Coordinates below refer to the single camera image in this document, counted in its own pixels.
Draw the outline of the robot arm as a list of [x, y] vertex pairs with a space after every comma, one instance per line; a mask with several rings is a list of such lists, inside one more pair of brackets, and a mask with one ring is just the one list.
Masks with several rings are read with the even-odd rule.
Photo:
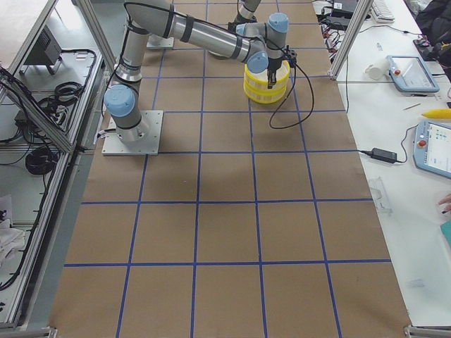
[[221, 27], [177, 11], [169, 1], [125, 1], [123, 6], [127, 13], [123, 45], [112, 84], [104, 94], [104, 105], [121, 141], [136, 142], [149, 131], [138, 101], [142, 64], [152, 36], [196, 47], [195, 51], [178, 52], [176, 60], [181, 64], [170, 72], [174, 77], [190, 75], [197, 57], [208, 51], [244, 63], [252, 73], [266, 72], [269, 87], [277, 83], [276, 72], [287, 58], [284, 51], [289, 20], [284, 13], [272, 13], [266, 22], [257, 22], [254, 12], [259, 2], [244, 1], [234, 21]]
[[255, 12], [261, 3], [260, 0], [244, 0], [237, 8], [237, 14], [234, 21], [228, 23], [228, 31], [236, 32], [238, 25], [245, 23], [256, 23]]

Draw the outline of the person hand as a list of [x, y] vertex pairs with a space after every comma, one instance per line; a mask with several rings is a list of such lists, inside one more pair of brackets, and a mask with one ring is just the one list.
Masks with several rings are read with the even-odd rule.
[[447, 214], [451, 211], [451, 194], [445, 195], [439, 200], [437, 205], [440, 207], [440, 212], [442, 214]]

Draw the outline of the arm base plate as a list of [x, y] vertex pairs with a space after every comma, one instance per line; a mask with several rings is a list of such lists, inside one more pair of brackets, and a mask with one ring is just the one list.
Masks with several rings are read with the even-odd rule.
[[109, 129], [113, 132], [105, 134], [103, 155], [134, 156], [157, 155], [163, 122], [163, 111], [140, 111], [141, 122], [136, 127], [124, 130], [117, 128], [113, 118], [110, 118]]
[[149, 35], [147, 49], [172, 49], [174, 38], [163, 38], [158, 35]]

